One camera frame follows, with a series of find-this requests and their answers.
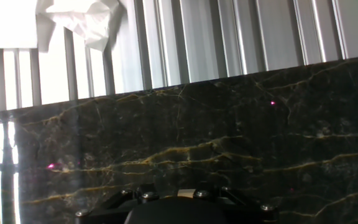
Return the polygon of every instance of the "black rounded object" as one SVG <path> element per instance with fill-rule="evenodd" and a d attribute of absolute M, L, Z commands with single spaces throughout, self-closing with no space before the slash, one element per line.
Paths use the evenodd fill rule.
<path fill-rule="evenodd" d="M 125 224 L 227 224 L 223 212 L 211 202 L 169 197 L 135 207 Z"/>

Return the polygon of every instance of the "screw head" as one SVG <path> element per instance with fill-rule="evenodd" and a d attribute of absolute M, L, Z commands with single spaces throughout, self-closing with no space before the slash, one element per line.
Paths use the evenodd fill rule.
<path fill-rule="evenodd" d="M 84 217 L 85 215 L 89 214 L 90 211 L 88 211 L 87 209 L 81 209 L 80 211 L 75 213 L 76 217 Z"/>
<path fill-rule="evenodd" d="M 203 198 L 209 196 L 209 192 L 206 190 L 199 190 L 195 193 L 196 197 Z"/>
<path fill-rule="evenodd" d="M 260 209 L 262 209 L 263 211 L 266 211 L 266 212 L 272 211 L 272 210 L 274 210 L 274 208 L 275 207 L 273 205 L 269 205 L 269 204 L 260 206 Z"/>
<path fill-rule="evenodd" d="M 158 194 L 154 192 L 146 192 L 142 195 L 142 198 L 150 199 L 150 198 L 157 198 Z"/>

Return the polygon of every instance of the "metal blind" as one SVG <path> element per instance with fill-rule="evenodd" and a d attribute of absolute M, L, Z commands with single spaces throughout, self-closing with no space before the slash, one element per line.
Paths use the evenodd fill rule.
<path fill-rule="evenodd" d="M 121 0 L 114 43 L 0 49 L 0 111 L 358 57 L 358 0 Z"/>

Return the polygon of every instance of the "black metal mount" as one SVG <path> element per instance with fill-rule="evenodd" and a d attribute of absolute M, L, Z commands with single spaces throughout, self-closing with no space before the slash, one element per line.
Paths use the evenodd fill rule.
<path fill-rule="evenodd" d="M 92 211 L 80 210 L 75 224 L 274 223 L 278 208 L 245 196 L 241 191 L 200 182 L 193 198 L 160 198 L 154 184 L 122 190 Z"/>

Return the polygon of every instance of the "marble surface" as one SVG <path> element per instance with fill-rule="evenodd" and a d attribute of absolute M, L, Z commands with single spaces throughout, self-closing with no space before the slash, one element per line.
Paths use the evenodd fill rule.
<path fill-rule="evenodd" d="M 201 180 L 280 205 L 282 223 L 358 223 L 358 58 L 0 113 L 3 223 Z"/>

